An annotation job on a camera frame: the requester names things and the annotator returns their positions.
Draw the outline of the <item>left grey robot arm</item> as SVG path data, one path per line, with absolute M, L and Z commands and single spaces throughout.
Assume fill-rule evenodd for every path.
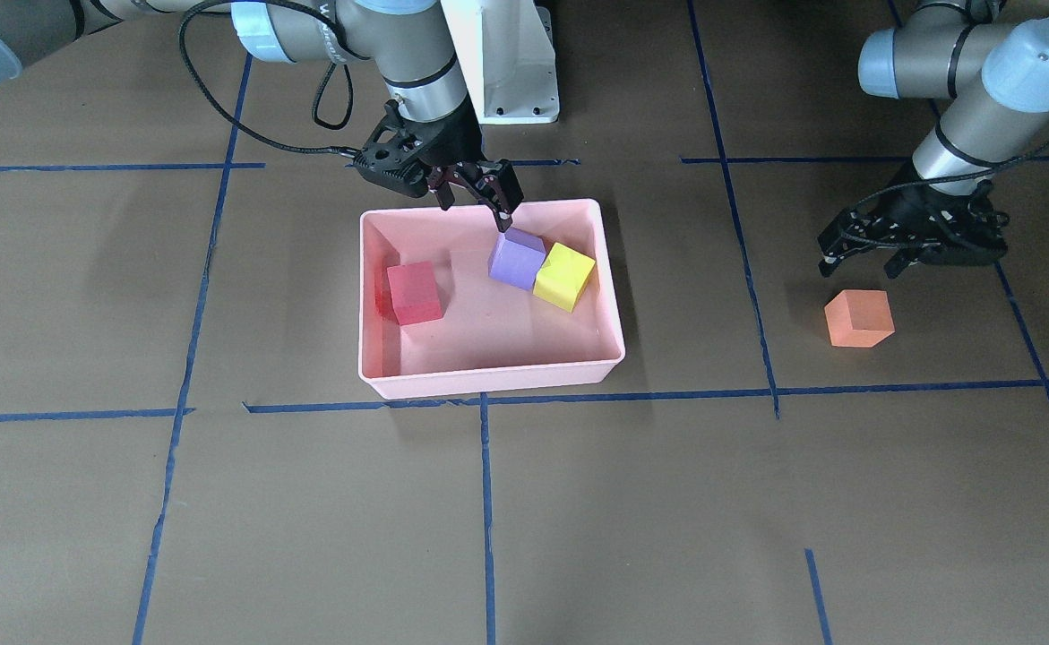
M 1034 158 L 1049 125 L 1049 16 L 1003 23 L 1002 1 L 920 1 L 873 33 L 857 77 L 865 93 L 946 99 L 889 186 L 845 207 L 818 236 L 829 277 L 847 258 L 889 249 L 886 277 L 917 264 L 975 268 L 1007 252 L 1009 218 L 991 205 L 998 173 Z

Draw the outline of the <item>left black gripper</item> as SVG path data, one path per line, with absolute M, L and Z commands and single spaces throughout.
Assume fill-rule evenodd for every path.
M 998 262 L 1009 248 L 1002 229 L 1006 212 L 996 210 L 994 182 L 977 182 L 968 195 L 949 195 L 930 186 L 913 186 L 881 198 L 877 211 L 845 208 L 816 237 L 821 250 L 818 268 L 831 277 L 847 258 L 887 244 L 899 245 L 884 264 L 889 280 L 915 264 L 977 268 Z

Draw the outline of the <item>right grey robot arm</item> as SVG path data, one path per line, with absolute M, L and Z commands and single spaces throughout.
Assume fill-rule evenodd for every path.
M 438 1 L 0 1 L 0 82 L 90 34 L 151 16 L 175 15 L 177 53 L 193 85 L 226 122 L 255 142 L 296 155 L 337 156 L 365 181 L 410 199 L 432 195 L 444 210 L 462 189 L 492 212 L 500 232 L 523 200 L 507 159 L 484 154 L 481 127 L 461 70 L 461 60 Z M 296 146 L 245 125 L 214 98 L 189 50 L 192 26 L 208 16 L 226 18 L 250 57 L 266 63 L 326 66 L 308 117 L 337 132 L 354 114 L 331 121 L 321 102 L 337 70 L 372 63 L 388 101 L 360 146 Z

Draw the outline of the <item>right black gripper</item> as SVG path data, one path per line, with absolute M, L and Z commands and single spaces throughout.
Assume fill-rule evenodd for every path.
M 463 99 L 449 115 L 433 122 L 404 117 L 397 99 L 390 101 L 390 126 L 397 131 L 393 144 L 400 147 L 391 160 L 390 188 L 399 194 L 426 194 L 427 178 L 435 168 L 456 167 L 471 195 L 493 213 L 500 233 L 512 228 L 512 215 L 524 201 L 520 180 L 508 159 L 488 160 L 481 146 L 479 122 L 471 99 Z M 455 203 L 446 175 L 430 176 L 430 192 L 438 208 Z

